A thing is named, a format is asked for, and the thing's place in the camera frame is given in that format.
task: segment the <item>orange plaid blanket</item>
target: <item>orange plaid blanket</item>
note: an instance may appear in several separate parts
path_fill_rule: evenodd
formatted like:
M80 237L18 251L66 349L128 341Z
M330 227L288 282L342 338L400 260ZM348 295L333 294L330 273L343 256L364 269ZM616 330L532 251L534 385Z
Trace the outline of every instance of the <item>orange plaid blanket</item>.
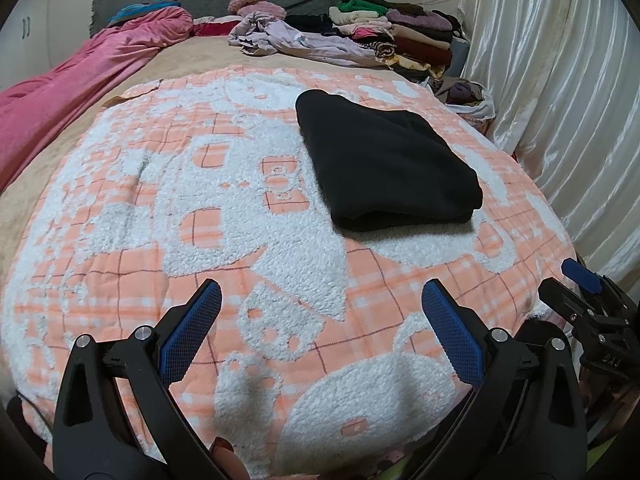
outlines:
M425 117L478 172L482 210L465 226L336 232L296 122L309 88ZM153 325L213 278L222 312L173 396L252 478L317 474L420 437L466 392L421 311L426 280L514 332L546 315L537 286L574 254L520 167L427 90L233 66L107 103L33 213L2 340L19 389L52 418L79 335ZM124 384L122 395L157 455Z

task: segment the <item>satin curtain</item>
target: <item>satin curtain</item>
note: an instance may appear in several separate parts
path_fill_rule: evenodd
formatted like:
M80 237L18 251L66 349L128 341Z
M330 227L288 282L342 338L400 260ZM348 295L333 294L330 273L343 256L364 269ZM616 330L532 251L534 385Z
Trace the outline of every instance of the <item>satin curtain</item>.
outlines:
M461 0L465 78L590 269L640 296L640 32L621 0Z

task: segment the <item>blue gripper pad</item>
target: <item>blue gripper pad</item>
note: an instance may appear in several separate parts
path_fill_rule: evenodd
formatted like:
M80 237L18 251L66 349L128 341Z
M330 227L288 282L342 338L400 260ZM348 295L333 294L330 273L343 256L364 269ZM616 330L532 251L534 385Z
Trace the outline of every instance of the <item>blue gripper pad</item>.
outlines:
M158 374L164 386L181 381L220 313L222 291L214 280L197 298L160 349Z
M422 310L463 383L479 388L484 379L484 355L456 309L460 308L439 280L422 289Z
M602 292L600 277L589 269L581 266L581 264L575 260L567 258L562 262L561 269L566 277L591 294L600 294Z

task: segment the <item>pink blanket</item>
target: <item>pink blanket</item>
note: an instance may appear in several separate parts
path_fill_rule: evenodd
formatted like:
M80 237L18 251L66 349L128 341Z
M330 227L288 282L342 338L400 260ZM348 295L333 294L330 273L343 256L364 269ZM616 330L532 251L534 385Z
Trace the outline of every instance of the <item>pink blanket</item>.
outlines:
M0 93L0 192L89 106L192 28L180 7L150 12L105 28L46 74Z

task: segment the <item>red cloth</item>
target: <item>red cloth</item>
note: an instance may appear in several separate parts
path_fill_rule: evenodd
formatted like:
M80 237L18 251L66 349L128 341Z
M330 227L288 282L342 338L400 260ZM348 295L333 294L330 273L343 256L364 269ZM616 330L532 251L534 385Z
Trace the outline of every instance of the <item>red cloth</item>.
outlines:
M234 28L242 20L226 23L199 23L193 25L194 36L228 36L231 29Z
M46 74L0 93L0 192L89 106L192 28L181 7L155 10L101 30Z
M441 48L435 48L434 46L400 36L396 36L394 39L396 40L396 52L398 54L407 54L417 61L429 63L433 66L451 64L453 56L451 49L442 50Z

